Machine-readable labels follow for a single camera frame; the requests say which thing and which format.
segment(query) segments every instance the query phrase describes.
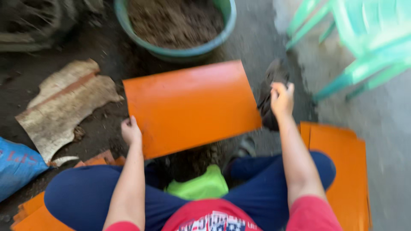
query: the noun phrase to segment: blue sack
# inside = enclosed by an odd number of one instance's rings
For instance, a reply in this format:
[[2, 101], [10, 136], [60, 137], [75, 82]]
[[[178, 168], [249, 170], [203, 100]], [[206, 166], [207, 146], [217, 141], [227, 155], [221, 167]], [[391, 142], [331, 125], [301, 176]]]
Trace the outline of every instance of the blue sack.
[[0, 137], [0, 202], [48, 168], [39, 153]]

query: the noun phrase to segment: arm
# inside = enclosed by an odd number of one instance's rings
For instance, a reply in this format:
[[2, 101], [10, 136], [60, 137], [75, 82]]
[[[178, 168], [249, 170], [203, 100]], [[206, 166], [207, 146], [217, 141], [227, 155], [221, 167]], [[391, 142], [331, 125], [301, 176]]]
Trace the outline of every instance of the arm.
[[130, 145], [127, 160], [115, 186], [103, 230], [110, 225], [129, 221], [144, 231], [145, 179], [141, 132], [135, 117], [121, 123], [124, 141]]
[[286, 88], [282, 83], [273, 83], [271, 86], [271, 109], [280, 129], [289, 208], [304, 195], [315, 195], [326, 200], [315, 163], [292, 116], [294, 85], [289, 83]]

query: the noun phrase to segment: chair leg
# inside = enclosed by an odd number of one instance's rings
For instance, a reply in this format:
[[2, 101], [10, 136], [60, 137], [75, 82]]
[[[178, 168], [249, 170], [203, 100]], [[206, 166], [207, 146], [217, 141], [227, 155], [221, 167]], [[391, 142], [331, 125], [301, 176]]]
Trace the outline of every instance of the chair leg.
[[330, 27], [328, 27], [328, 29], [326, 31], [324, 31], [324, 33], [322, 35], [320, 35], [320, 38], [318, 39], [318, 43], [322, 43], [330, 34], [331, 32], [334, 30], [336, 24], [335, 21], [333, 21], [330, 25]]
[[287, 34], [289, 37], [292, 37], [298, 28], [300, 28], [309, 14], [315, 9], [319, 1], [320, 0], [304, 0], [300, 4], [297, 12], [294, 14], [294, 17], [290, 22], [290, 25], [288, 26]]
[[286, 50], [288, 51], [292, 48], [307, 32], [309, 32], [321, 19], [323, 19], [331, 10], [331, 3], [329, 1], [326, 3], [302, 28], [299, 30], [291, 41], [286, 45]]
[[313, 100], [318, 102], [325, 99], [349, 85], [355, 85], [363, 81], [375, 72], [396, 62], [398, 60], [394, 55], [388, 57], [385, 55], [373, 57], [371, 55], [358, 59], [351, 63], [335, 80], [315, 94]]
[[352, 98], [358, 96], [364, 91], [371, 90], [378, 86], [381, 86], [385, 84], [386, 82], [388, 82], [389, 80], [391, 80], [392, 78], [394, 78], [395, 76], [406, 71], [410, 67], [411, 67], [411, 64], [407, 62], [395, 64], [392, 67], [380, 73], [379, 75], [372, 77], [369, 81], [361, 84], [353, 92], [348, 94], [345, 99], [351, 100]]

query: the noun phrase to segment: person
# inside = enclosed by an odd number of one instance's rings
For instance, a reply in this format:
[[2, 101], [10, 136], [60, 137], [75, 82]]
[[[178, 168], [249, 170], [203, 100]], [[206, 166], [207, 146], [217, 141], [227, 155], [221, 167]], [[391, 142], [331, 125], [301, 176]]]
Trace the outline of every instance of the person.
[[68, 169], [48, 185], [49, 212], [74, 230], [288, 231], [342, 230], [325, 190], [336, 170], [329, 157], [309, 152], [292, 117], [294, 85], [272, 84], [282, 155], [233, 158], [225, 172], [245, 180], [220, 199], [186, 201], [156, 188], [144, 169], [142, 135], [132, 116], [121, 124], [129, 145], [124, 167]]

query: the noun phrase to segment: blue plastic basin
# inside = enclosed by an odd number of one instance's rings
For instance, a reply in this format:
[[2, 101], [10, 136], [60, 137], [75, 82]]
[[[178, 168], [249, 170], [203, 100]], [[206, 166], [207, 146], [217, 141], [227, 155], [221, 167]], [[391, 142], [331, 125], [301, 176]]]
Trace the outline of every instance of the blue plastic basin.
[[208, 54], [224, 43], [234, 30], [237, 18], [236, 3], [234, 0], [213, 0], [214, 6], [221, 11], [224, 20], [224, 29], [213, 40], [201, 46], [189, 49], [168, 49], [154, 46], [140, 37], [133, 30], [128, 16], [128, 0], [115, 0], [115, 13], [124, 31], [138, 45], [147, 49], [155, 57], [167, 62], [186, 63], [204, 59]]

